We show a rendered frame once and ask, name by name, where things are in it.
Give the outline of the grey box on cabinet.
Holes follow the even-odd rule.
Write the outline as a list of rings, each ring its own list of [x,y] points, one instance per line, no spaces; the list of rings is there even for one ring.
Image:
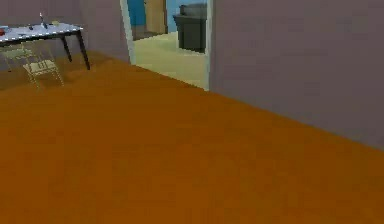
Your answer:
[[[206,3],[183,4],[179,9],[181,15],[196,17],[205,17],[207,15]]]

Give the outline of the brown wooden door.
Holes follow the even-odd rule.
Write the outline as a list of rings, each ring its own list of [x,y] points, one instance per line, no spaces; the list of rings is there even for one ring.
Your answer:
[[[146,29],[156,34],[167,32],[166,0],[144,0]]]

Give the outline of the dark grey cabinet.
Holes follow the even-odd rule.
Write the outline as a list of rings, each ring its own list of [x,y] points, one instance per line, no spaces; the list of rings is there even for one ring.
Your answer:
[[[206,19],[180,14],[174,15],[173,18],[178,32],[179,47],[204,53],[206,48]]]

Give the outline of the grey table with black legs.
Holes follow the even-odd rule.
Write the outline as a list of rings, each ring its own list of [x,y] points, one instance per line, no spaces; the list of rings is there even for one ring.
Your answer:
[[[78,40],[79,49],[82,53],[86,68],[90,69],[90,63],[83,41],[82,30],[83,28],[80,26],[66,23],[59,23],[57,26],[48,25],[46,28],[42,25],[14,27],[3,36],[0,36],[0,47],[18,45],[27,41],[60,39],[68,60],[72,61],[72,55],[69,50],[66,37],[75,36]]]

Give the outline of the pale wooden chair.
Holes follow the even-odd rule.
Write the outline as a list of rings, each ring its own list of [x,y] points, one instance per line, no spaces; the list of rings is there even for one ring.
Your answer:
[[[61,85],[64,85],[59,67],[47,43],[43,40],[24,42],[22,50],[30,52],[30,55],[25,57],[26,63],[23,68],[26,70],[30,81],[37,88],[40,88],[38,77],[45,74],[51,74]]]
[[[7,46],[0,48],[0,55],[3,57],[8,67],[8,71],[11,72],[12,66],[18,65],[19,60],[31,57],[33,55],[33,52],[23,47]]]

